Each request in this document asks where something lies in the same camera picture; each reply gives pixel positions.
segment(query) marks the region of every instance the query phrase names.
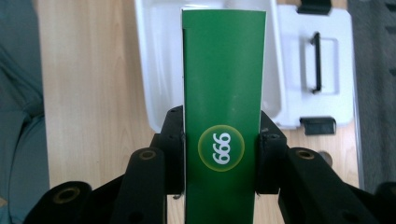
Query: gray fabric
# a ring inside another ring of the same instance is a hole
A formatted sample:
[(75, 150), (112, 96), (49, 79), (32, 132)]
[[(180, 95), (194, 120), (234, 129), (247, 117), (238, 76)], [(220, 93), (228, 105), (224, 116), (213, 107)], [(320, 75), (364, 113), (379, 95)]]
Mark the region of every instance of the gray fabric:
[(355, 43), (364, 189), (396, 181), (395, 0), (348, 0)]
[(38, 24), (30, 0), (0, 0), (0, 223), (22, 223), (49, 190)]

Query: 999 logo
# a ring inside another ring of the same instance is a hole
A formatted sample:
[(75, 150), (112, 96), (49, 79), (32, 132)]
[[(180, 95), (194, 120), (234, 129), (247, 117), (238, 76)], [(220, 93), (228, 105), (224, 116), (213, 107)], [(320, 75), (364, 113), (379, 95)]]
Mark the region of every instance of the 999 logo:
[(228, 125), (216, 125), (207, 129), (198, 142), (202, 162), (217, 172), (233, 169), (242, 160), (244, 152), (244, 138)]

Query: wooden surface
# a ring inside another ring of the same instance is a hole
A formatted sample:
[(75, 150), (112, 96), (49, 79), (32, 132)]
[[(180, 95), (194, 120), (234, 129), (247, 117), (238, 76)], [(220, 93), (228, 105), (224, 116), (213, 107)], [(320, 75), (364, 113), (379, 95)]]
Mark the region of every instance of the wooden surface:
[[(294, 0), (280, 3), (296, 4)], [(346, 7), (345, 0), (334, 1)], [(81, 180), (97, 188), (125, 172), (151, 141), (142, 88), (134, 2), (36, 0), (52, 187)], [(355, 126), (336, 136), (285, 131), (291, 147), (332, 155), (333, 169), (358, 186)], [(276, 196), (256, 199), (255, 223), (282, 223)], [(169, 200), (169, 223), (183, 223), (183, 199)]]

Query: green box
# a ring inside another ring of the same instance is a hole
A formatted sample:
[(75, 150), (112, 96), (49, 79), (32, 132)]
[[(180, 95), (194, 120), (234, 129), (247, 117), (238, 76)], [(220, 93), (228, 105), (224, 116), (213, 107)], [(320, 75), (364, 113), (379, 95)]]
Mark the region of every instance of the green box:
[(265, 16), (182, 11), (186, 223), (252, 223)]

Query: black mechanical part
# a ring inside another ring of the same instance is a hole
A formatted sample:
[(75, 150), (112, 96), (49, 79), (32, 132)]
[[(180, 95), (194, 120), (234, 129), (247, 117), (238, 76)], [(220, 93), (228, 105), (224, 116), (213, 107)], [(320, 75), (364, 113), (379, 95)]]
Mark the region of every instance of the black mechanical part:
[(161, 134), (154, 135), (150, 147), (164, 152), (166, 194), (181, 194), (184, 190), (183, 106), (168, 111)]
[[(282, 163), (279, 205), (287, 223), (378, 223), (317, 152), (292, 148)], [(295, 214), (290, 199), (303, 214)]]
[(25, 224), (80, 223), (91, 187), (78, 181), (49, 190), (24, 220)]
[(110, 223), (166, 223), (165, 157), (154, 147), (132, 155)]
[(278, 194), (281, 175), (279, 163), (286, 157), (287, 139), (271, 119), (262, 112), (260, 143), (256, 156), (256, 192), (259, 194)]
[[(154, 135), (150, 147), (131, 156), (125, 175), (94, 191), (82, 182), (55, 187), (25, 223), (166, 223), (166, 194), (179, 194), (184, 185), (182, 114), (181, 106), (168, 112), (162, 132)], [(256, 191), (279, 193), (286, 223), (396, 220), (396, 183), (381, 185), (375, 195), (345, 184), (315, 151), (290, 149), (285, 135), (263, 112), (260, 139)], [(166, 184), (168, 178), (175, 184)]]

